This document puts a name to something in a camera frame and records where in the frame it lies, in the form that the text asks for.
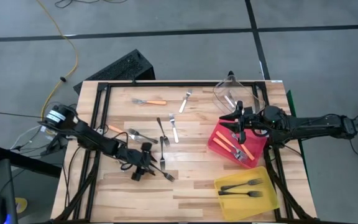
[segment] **concrete floor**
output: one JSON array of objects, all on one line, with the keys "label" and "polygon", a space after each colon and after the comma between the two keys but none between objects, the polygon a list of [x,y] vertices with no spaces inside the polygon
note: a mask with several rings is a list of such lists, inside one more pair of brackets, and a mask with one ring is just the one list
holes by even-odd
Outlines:
[{"label": "concrete floor", "polygon": [[[250,28],[243,0],[128,0],[74,2],[58,9],[43,1],[64,34],[158,30]],[[258,27],[358,25],[358,1],[251,0]],[[58,35],[35,1],[0,0],[0,37]],[[264,32],[260,39],[270,77],[292,90],[298,116],[358,114],[358,29]],[[72,86],[133,49],[152,63],[159,80],[262,78],[252,33],[76,39],[79,67],[52,101],[76,103]],[[39,116],[58,78],[75,61],[64,40],[0,42],[0,112]],[[0,146],[10,147],[37,118],[0,114]],[[35,146],[42,145],[39,136]],[[354,140],[358,150],[358,136]],[[304,143],[306,166],[318,216],[358,223],[358,157],[347,141],[331,138]],[[44,157],[62,162],[63,154]],[[39,195],[27,183],[36,182]],[[49,218],[57,180],[24,172],[14,180],[16,195],[30,201],[20,223]]]}]

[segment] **yellow container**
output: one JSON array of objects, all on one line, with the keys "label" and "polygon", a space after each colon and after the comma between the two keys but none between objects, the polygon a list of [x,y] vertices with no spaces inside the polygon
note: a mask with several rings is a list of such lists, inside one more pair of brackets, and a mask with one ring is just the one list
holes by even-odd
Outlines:
[{"label": "yellow container", "polygon": [[236,185],[248,182],[252,179],[261,178],[263,183],[257,185],[242,185],[226,190],[227,192],[246,193],[251,190],[260,191],[262,197],[250,197],[248,195],[219,195],[219,203],[223,212],[224,219],[227,221],[237,221],[251,217],[263,212],[278,208],[277,194],[274,191],[265,167],[256,167],[239,174],[230,175],[216,179],[216,193],[222,186]]}]

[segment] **wooden tabletop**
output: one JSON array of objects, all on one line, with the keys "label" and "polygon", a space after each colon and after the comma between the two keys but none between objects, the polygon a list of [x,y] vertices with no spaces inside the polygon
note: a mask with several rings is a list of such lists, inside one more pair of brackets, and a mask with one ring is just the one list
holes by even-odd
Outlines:
[{"label": "wooden tabletop", "polygon": [[[84,82],[82,86],[77,112],[80,119],[86,122],[91,121],[97,85],[98,82]],[[266,86],[270,104],[283,108],[290,114],[283,83],[266,82]],[[208,138],[219,116],[224,113],[212,101],[213,87],[191,88],[193,94],[182,114],[178,110],[188,89],[185,86],[112,88],[106,123],[124,130],[134,128],[148,137],[158,139],[162,133],[156,117],[160,117],[165,134],[171,142],[171,147],[164,150],[166,170],[176,181],[169,182],[158,173],[157,176],[145,174],[140,182],[136,182],[131,180],[134,168],[122,172],[115,160],[101,156],[92,222],[224,222],[213,180],[242,172],[244,168],[207,148]],[[131,102],[132,97],[167,100],[167,105],[136,105]],[[98,122],[101,119],[104,93],[101,99]],[[178,144],[173,140],[169,113],[175,114]],[[109,131],[106,136],[113,137],[115,134]],[[299,150],[296,141],[289,142],[288,145]],[[129,147],[139,149],[140,144],[130,140]],[[76,148],[76,142],[69,143],[65,156],[66,169]],[[69,187],[71,197],[78,189],[84,152],[84,149],[80,149],[74,158]],[[159,160],[159,144],[153,146],[152,153]],[[289,191],[305,211],[315,217],[316,211],[302,158],[287,149],[281,149],[280,153]],[[261,158],[259,165],[264,164]],[[64,209],[65,191],[62,173],[51,218],[57,217]],[[277,194],[282,204],[282,217],[285,217],[282,195],[280,192]],[[84,217],[87,196],[86,192],[80,217]],[[246,219],[265,222],[274,220],[273,211]]]}]

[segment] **red plastic bin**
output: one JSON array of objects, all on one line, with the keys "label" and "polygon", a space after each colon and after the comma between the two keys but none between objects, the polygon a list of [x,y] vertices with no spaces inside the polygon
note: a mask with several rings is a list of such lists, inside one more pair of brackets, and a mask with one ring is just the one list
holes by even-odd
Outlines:
[{"label": "red plastic bin", "polygon": [[224,120],[219,120],[217,125],[215,126],[215,129],[211,135],[211,137],[209,137],[208,140],[208,148],[214,152],[217,152],[218,154],[230,159],[231,161],[235,162],[236,164],[239,164],[240,166],[243,166],[245,168],[254,168],[257,164],[258,164],[258,160],[260,158],[260,156],[263,153],[264,147],[265,147],[265,143],[267,138],[266,137],[258,137],[256,135],[253,134],[253,132],[251,130],[245,130],[246,132],[246,141],[244,143],[245,147],[248,149],[248,151],[255,157],[254,160],[251,160],[249,158],[247,158],[245,163],[242,163],[240,161],[238,161],[230,152],[227,152],[225,149],[223,149],[220,145],[216,144],[213,141],[213,138],[218,138],[219,140],[221,140],[228,148],[232,149],[233,152],[235,152],[235,150],[233,149],[233,147],[231,147],[230,145],[228,145],[227,143],[225,143],[221,138],[219,138],[216,135],[216,131],[219,131],[221,134],[223,134],[234,146],[236,146],[238,149],[242,150],[240,144],[237,142],[237,140],[235,140],[231,134],[230,134],[230,130],[228,130],[227,128],[221,126],[219,123],[220,122],[230,122],[230,121],[224,121]]}]

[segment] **black box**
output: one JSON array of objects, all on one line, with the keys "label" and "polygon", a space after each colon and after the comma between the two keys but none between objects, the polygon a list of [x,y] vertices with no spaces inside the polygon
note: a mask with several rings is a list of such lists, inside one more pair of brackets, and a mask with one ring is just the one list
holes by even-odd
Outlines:
[{"label": "black box", "polygon": [[[135,49],[84,81],[87,80],[155,80],[155,74],[153,65]],[[82,82],[73,88],[80,94],[81,87]]]}]

